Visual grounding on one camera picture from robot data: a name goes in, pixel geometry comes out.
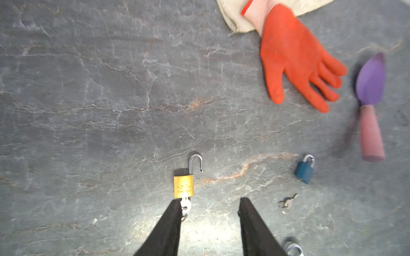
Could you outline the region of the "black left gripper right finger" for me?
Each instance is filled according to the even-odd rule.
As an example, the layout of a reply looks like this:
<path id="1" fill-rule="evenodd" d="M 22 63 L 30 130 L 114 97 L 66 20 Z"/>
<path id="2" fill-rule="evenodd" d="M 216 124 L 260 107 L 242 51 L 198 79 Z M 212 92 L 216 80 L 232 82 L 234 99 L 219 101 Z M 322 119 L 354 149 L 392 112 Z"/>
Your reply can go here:
<path id="1" fill-rule="evenodd" d="M 286 256 L 269 228 L 247 197 L 240 198 L 238 212 L 244 256 Z"/>

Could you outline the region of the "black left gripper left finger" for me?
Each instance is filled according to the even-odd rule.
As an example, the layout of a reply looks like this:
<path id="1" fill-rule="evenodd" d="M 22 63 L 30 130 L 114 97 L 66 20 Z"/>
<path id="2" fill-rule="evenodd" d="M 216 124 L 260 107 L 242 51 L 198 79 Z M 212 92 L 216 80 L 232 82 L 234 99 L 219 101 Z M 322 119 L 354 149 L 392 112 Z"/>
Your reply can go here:
<path id="1" fill-rule="evenodd" d="M 182 222 L 181 199 L 173 199 L 134 256 L 177 256 Z"/>

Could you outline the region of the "silver key for blue padlock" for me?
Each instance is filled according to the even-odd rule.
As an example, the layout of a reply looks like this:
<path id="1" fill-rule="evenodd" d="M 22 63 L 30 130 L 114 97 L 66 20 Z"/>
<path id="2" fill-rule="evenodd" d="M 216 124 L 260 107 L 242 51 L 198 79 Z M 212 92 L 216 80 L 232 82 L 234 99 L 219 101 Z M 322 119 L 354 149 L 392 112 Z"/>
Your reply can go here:
<path id="1" fill-rule="evenodd" d="M 292 197 L 287 197 L 283 201 L 280 202 L 280 208 L 283 214 L 288 214 L 290 208 L 293 205 L 293 202 L 298 198 L 298 194 L 293 195 Z"/>

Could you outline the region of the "brass padlock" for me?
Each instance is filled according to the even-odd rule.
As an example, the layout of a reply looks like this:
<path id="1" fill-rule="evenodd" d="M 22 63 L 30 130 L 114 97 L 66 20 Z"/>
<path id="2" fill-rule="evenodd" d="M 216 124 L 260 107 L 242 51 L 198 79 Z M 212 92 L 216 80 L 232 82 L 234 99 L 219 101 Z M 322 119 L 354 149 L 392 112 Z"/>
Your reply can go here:
<path id="1" fill-rule="evenodd" d="M 200 171 L 204 171 L 204 160 L 200 154 L 194 154 L 189 160 L 189 174 L 174 177 L 174 198 L 189 198 L 194 196 L 193 160 L 200 161 Z"/>

